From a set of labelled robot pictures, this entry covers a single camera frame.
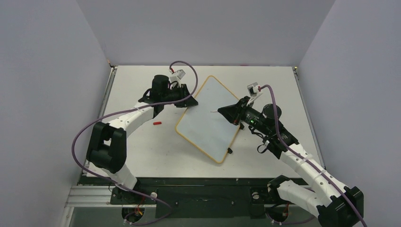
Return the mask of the yellow framed whiteboard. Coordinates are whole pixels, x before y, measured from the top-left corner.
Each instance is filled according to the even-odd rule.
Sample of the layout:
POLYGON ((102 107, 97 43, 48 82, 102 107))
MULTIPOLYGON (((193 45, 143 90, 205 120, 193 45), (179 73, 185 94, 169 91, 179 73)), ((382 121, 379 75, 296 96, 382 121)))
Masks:
POLYGON ((236 104, 239 98, 210 75, 195 99, 199 104, 184 111, 175 131, 211 160, 221 164, 238 134, 239 126, 230 124, 221 114, 211 111, 236 104))

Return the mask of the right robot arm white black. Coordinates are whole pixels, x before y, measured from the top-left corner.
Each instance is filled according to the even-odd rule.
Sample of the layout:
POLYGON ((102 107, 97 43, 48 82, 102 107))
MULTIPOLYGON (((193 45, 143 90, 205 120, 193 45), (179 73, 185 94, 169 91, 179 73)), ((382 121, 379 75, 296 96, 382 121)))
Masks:
POLYGON ((280 175, 267 184, 267 197, 288 201, 316 217, 323 227, 352 227, 362 222, 364 195, 356 186, 350 188, 329 174, 279 121, 281 110, 265 105, 261 112, 253 109, 250 97, 217 110, 229 123, 246 123, 252 134, 262 136, 265 151, 292 168, 309 186, 306 189, 280 175))

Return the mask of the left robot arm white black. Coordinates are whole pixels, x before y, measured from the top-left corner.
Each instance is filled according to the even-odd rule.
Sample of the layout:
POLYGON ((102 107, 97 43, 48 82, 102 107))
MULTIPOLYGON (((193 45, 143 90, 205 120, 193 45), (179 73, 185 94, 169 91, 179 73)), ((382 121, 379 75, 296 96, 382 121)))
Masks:
POLYGON ((97 122, 92 129, 87 149, 87 160, 102 169, 122 189, 128 203, 140 200, 141 190, 135 187, 137 178, 126 166, 127 138, 142 124, 154 119, 166 103, 177 108, 198 105, 186 84, 171 82, 168 76, 155 75, 149 88, 133 108, 109 122, 97 122))

